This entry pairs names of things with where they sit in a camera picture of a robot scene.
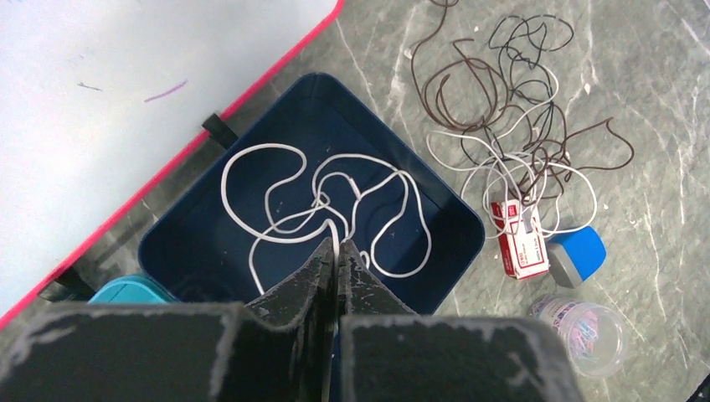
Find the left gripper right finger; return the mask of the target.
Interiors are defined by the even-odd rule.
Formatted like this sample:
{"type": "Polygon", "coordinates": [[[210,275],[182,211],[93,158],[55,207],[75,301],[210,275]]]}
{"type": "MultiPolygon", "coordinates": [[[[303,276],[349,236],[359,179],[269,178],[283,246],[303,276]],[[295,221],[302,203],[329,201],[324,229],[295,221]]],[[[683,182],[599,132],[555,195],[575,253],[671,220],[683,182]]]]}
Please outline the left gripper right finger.
{"type": "Polygon", "coordinates": [[[364,265],[338,266],[343,401],[580,401],[553,329],[524,317],[419,315],[364,265]]]}

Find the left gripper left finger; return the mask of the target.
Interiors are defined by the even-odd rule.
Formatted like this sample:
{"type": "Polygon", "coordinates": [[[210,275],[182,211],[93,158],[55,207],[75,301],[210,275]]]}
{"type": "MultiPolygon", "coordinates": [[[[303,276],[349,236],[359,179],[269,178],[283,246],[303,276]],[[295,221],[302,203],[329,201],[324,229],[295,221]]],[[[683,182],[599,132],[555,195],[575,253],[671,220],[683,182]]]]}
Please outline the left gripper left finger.
{"type": "Polygon", "coordinates": [[[1,360],[4,401],[322,401],[334,254],[250,303],[48,307],[1,360]]]}

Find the light blue tray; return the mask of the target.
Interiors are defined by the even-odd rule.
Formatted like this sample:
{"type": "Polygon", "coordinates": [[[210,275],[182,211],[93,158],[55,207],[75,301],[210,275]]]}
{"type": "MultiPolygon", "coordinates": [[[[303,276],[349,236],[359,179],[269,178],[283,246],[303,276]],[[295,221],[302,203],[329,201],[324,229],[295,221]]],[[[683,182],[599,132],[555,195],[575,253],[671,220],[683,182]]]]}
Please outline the light blue tray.
{"type": "Polygon", "coordinates": [[[121,276],[108,281],[94,294],[89,303],[101,304],[163,304],[178,299],[153,279],[144,275],[121,276]]]}

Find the navy blue tray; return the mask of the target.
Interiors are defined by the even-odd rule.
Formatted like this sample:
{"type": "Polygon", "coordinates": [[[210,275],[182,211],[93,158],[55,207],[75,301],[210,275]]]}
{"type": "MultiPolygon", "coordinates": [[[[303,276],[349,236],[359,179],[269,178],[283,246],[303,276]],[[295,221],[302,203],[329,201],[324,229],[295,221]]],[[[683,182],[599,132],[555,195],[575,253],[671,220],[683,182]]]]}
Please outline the navy blue tray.
{"type": "Polygon", "coordinates": [[[331,234],[418,313],[484,243],[479,216],[334,77],[301,77],[141,241],[143,271],[183,302],[250,302],[331,234]]]}

